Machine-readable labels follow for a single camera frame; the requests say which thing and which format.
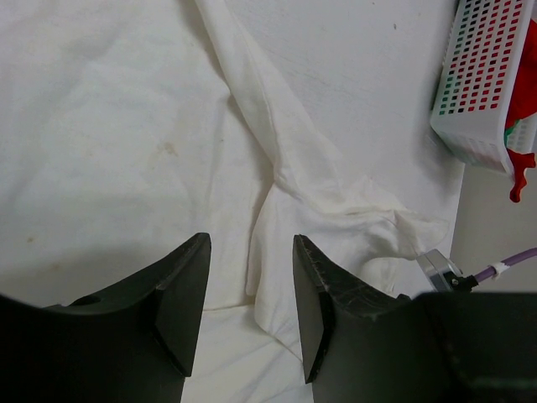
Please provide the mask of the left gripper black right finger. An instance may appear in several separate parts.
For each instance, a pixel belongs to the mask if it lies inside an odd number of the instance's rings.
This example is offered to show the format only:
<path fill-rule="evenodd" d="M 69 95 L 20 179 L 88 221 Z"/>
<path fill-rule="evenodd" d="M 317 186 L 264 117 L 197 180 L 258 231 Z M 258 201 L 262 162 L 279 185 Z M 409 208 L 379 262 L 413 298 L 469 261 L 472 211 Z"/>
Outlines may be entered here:
<path fill-rule="evenodd" d="M 536 296 L 478 286 L 528 249 L 415 298 L 388 296 L 297 235 L 293 275 L 305 381 L 317 402 L 533 402 Z"/>

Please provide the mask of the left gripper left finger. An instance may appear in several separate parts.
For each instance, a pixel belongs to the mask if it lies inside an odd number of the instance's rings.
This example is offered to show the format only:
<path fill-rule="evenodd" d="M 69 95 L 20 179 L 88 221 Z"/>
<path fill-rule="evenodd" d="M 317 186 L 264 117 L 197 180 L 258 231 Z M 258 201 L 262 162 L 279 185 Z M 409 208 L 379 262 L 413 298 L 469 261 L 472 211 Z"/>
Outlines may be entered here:
<path fill-rule="evenodd" d="M 198 233 L 68 306 L 1 299 L 4 402 L 178 402 L 196 355 L 211 262 Z"/>

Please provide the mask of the white t shirt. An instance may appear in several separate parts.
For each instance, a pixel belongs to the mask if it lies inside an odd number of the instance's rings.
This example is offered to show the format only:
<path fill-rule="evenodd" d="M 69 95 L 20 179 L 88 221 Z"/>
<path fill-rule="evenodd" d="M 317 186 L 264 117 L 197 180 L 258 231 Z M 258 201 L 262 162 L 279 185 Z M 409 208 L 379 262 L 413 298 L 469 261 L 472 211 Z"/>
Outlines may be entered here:
<path fill-rule="evenodd" d="M 299 399 L 293 238 L 389 292 L 447 225 L 353 176 L 223 1 L 1 4 L 1 291 L 67 304 L 212 242 L 186 402 Z"/>

